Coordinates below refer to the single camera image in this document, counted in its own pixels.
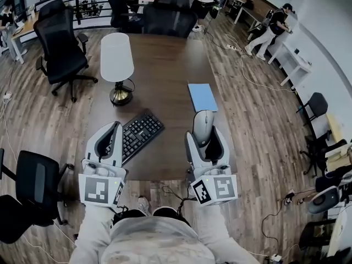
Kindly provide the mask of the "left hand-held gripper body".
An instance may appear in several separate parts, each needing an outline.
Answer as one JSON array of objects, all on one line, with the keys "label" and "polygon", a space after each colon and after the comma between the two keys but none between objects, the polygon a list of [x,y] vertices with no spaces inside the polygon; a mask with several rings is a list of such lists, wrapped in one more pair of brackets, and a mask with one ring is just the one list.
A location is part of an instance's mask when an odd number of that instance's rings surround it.
[{"label": "left hand-held gripper body", "polygon": [[125,186],[127,171],[123,168],[82,160],[79,174],[80,201],[85,205],[116,208]]}]

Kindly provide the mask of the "white side table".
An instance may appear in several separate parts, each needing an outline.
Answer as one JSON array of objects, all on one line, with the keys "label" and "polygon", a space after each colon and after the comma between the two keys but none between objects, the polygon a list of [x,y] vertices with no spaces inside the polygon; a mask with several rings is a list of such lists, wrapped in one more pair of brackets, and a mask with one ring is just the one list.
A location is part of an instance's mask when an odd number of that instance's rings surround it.
[{"label": "white side table", "polygon": [[298,81],[298,83],[291,87],[292,90],[295,90],[297,87],[300,86],[302,81],[305,80],[306,77],[311,73],[311,68],[308,62],[304,61],[301,56],[295,53],[294,50],[286,42],[280,43],[277,50],[274,52],[274,54],[267,63],[270,65],[274,61],[274,59],[281,53],[282,50],[287,51],[289,53],[290,58],[295,62],[296,66],[280,83],[281,86],[284,86],[289,80],[291,81],[299,70],[303,70],[305,72],[304,76]]}]

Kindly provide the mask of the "black keyboard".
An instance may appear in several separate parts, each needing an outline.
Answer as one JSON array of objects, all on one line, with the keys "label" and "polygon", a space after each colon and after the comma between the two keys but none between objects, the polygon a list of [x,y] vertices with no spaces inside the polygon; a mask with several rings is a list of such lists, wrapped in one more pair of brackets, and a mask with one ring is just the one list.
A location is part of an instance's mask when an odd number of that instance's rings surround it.
[{"label": "black keyboard", "polygon": [[123,126],[122,165],[164,130],[163,123],[146,109]]}]

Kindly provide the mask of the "grey shell chair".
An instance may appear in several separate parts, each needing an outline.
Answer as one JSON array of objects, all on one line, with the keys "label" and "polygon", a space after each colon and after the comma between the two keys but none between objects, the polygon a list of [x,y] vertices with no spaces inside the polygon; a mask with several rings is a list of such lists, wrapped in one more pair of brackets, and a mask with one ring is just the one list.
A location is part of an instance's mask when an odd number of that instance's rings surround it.
[{"label": "grey shell chair", "polygon": [[309,202],[307,210],[310,214],[316,215],[328,211],[340,203],[340,191],[338,187],[331,186],[328,189],[319,192]]}]

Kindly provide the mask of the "small black chair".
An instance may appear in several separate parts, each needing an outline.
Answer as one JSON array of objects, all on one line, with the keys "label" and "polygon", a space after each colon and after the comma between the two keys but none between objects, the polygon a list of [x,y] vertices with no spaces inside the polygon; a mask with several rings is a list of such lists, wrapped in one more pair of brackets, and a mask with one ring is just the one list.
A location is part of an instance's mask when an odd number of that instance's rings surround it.
[{"label": "small black chair", "polygon": [[302,111],[309,106],[313,115],[308,118],[307,122],[304,124],[306,126],[308,123],[312,122],[314,119],[324,115],[328,111],[328,103],[323,94],[319,92],[314,92],[307,103],[303,106],[300,106],[296,113]]}]

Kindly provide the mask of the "person's left forearm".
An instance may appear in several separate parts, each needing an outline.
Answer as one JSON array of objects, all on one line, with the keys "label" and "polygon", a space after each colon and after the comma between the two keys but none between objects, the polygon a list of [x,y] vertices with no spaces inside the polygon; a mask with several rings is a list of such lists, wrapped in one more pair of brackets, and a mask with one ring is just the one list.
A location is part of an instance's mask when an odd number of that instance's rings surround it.
[{"label": "person's left forearm", "polygon": [[69,264],[107,264],[103,254],[111,243],[113,217],[113,212],[106,207],[85,206],[85,217],[80,225]]}]

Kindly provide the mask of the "blue notebook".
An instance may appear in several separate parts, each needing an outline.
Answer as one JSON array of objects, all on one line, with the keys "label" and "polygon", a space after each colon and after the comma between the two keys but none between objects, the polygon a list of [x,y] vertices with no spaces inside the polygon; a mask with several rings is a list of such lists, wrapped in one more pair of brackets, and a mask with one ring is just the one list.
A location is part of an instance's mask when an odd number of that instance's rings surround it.
[{"label": "blue notebook", "polygon": [[218,107],[209,84],[188,84],[195,112],[209,110],[217,112]]}]

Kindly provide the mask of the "person's black shorts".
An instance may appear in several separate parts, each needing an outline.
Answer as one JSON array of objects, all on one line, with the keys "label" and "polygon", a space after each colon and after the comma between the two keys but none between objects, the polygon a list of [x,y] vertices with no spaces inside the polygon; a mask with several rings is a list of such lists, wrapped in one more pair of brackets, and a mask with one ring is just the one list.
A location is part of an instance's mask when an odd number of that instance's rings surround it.
[{"label": "person's black shorts", "polygon": [[[182,215],[180,215],[174,208],[171,208],[171,207],[159,207],[156,210],[154,210],[154,212],[152,213],[152,216],[173,218],[173,219],[182,221],[186,223],[188,226],[190,226],[190,223]],[[127,210],[122,213],[115,214],[112,219],[112,224],[115,225],[117,222],[126,218],[138,218],[138,217],[147,217],[147,214],[142,212],[140,209]]]}]

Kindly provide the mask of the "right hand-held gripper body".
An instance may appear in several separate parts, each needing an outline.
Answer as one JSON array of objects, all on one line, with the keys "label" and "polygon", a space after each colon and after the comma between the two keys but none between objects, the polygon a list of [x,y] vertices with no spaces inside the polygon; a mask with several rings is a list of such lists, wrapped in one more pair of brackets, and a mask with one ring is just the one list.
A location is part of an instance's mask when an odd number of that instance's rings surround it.
[{"label": "right hand-held gripper body", "polygon": [[238,198],[237,178],[230,165],[220,164],[195,168],[194,181],[190,184],[200,206],[213,206]]}]

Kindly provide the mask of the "person's white shoe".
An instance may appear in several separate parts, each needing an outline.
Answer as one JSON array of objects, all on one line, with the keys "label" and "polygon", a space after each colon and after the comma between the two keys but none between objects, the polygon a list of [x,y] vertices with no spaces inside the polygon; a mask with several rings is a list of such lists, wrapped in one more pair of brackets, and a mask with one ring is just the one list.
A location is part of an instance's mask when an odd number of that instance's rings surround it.
[{"label": "person's white shoe", "polygon": [[150,203],[148,199],[144,196],[140,196],[137,200],[138,202],[138,210],[144,213],[146,216],[151,215]]}]

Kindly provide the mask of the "wooden desk with white legs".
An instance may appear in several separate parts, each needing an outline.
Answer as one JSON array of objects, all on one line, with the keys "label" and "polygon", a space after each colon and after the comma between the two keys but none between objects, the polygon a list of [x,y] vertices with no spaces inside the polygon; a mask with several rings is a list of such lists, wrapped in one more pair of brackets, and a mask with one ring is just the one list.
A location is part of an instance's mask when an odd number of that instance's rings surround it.
[{"label": "wooden desk with white legs", "polygon": [[20,29],[17,29],[16,32],[12,35],[11,42],[16,52],[16,56],[18,57],[18,61],[21,64],[24,64],[24,60],[21,55],[21,50],[19,50],[16,44],[16,41],[20,40],[22,36],[25,36],[27,34],[34,32],[34,23],[38,20],[38,16],[39,16],[39,12],[34,12],[34,14],[30,16],[30,18],[24,23],[24,25]]}]

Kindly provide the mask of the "person's light patterned shirt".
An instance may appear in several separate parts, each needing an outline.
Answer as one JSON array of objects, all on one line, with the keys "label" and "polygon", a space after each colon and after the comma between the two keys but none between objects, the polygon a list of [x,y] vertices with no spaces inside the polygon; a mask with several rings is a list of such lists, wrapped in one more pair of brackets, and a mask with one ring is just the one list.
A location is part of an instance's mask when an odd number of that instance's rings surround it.
[{"label": "person's light patterned shirt", "polygon": [[185,222],[149,216],[117,222],[101,264],[215,264],[215,257]]}]

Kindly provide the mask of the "grey computer mouse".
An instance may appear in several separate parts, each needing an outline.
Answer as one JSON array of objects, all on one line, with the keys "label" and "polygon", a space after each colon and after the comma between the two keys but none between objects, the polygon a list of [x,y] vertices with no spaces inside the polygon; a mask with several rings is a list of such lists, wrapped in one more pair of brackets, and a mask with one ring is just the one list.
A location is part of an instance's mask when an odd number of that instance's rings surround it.
[{"label": "grey computer mouse", "polygon": [[199,147],[204,147],[209,143],[213,122],[214,113],[212,111],[202,110],[195,114],[192,134]]}]

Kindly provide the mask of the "person's right forearm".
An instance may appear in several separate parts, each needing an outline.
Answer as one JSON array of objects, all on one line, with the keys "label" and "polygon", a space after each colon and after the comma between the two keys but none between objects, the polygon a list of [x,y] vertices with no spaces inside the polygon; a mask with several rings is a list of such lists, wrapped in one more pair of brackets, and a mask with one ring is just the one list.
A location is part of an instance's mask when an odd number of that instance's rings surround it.
[{"label": "person's right forearm", "polygon": [[199,240],[213,253],[216,264],[260,264],[229,235],[220,206],[195,206],[194,217]]}]

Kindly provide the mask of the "white shade table lamp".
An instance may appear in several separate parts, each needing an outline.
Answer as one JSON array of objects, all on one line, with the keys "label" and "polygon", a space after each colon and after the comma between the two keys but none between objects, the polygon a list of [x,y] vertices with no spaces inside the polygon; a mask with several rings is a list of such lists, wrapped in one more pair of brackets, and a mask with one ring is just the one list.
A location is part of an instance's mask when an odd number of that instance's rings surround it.
[{"label": "white shade table lamp", "polygon": [[130,48],[129,36],[115,32],[101,40],[100,55],[101,77],[115,83],[109,98],[114,106],[123,106],[133,97],[133,89],[124,85],[134,72],[134,62]]}]

